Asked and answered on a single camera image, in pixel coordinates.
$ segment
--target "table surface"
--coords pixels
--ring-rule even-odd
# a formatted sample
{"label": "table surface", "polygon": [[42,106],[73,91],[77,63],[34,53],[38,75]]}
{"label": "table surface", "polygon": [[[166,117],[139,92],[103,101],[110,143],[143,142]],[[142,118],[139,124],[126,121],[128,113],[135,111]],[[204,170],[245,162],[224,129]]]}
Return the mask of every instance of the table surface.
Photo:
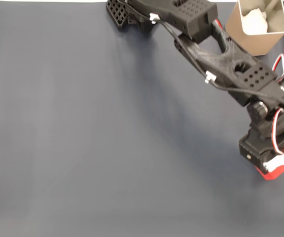
{"label": "table surface", "polygon": [[0,2],[0,237],[284,237],[284,174],[240,156],[248,128],[163,28]]}

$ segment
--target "perforated holes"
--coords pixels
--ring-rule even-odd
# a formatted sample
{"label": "perforated holes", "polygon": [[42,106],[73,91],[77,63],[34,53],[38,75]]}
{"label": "perforated holes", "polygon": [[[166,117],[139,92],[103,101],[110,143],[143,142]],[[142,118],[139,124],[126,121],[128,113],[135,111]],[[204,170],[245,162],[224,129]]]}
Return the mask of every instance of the perforated holes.
{"label": "perforated holes", "polygon": [[176,0],[173,2],[175,7],[180,7],[181,5],[183,5],[184,3],[186,3],[188,0]]}

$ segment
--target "red and white wire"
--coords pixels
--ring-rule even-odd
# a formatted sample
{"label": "red and white wire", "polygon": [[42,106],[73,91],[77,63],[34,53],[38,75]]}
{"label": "red and white wire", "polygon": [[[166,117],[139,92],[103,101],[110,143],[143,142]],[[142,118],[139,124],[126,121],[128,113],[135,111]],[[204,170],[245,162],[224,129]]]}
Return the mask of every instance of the red and white wire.
{"label": "red and white wire", "polygon": [[283,76],[284,76],[284,53],[282,53],[282,54],[280,54],[280,55],[278,56],[278,58],[276,59],[274,65],[273,65],[273,67],[272,67],[272,71],[275,71],[275,70],[277,69],[277,66],[278,66],[278,64],[280,63],[281,60],[282,60],[283,74],[282,74],[282,76],[280,77],[280,79],[282,79]]}
{"label": "red and white wire", "polygon": [[284,153],[282,151],[280,151],[278,144],[277,144],[277,136],[276,136],[276,131],[277,131],[277,121],[278,121],[278,116],[280,112],[283,112],[284,109],[283,108],[279,108],[276,111],[276,114],[274,116],[274,120],[272,122],[272,132],[271,132],[271,141],[272,141],[272,145],[274,146],[275,152],[283,155]]}

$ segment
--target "red object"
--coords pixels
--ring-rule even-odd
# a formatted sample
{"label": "red object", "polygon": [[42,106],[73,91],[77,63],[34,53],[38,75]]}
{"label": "red object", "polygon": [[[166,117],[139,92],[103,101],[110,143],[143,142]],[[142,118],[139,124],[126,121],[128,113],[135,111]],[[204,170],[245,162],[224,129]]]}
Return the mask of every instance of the red object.
{"label": "red object", "polygon": [[272,171],[268,174],[264,174],[257,167],[256,167],[256,169],[265,178],[265,180],[273,180],[273,179],[276,179],[279,175],[281,175],[284,172],[284,165],[279,166],[277,169],[275,169],[274,171]]}
{"label": "red object", "polygon": [[220,26],[220,28],[223,29],[223,27],[222,27],[222,25],[221,25],[219,19],[216,18],[216,22],[217,22],[217,24]]}

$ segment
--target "beige cup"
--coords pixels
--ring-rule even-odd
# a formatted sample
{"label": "beige cup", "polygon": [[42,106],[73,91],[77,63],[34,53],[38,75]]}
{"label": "beige cup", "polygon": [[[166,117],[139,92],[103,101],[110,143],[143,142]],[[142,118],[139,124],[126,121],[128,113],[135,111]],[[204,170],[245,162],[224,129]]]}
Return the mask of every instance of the beige cup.
{"label": "beige cup", "polygon": [[265,55],[284,36],[284,3],[280,0],[267,15],[268,33],[247,35],[242,26],[242,9],[244,12],[253,10],[254,6],[251,3],[250,0],[238,0],[225,28],[231,38],[251,55]]}

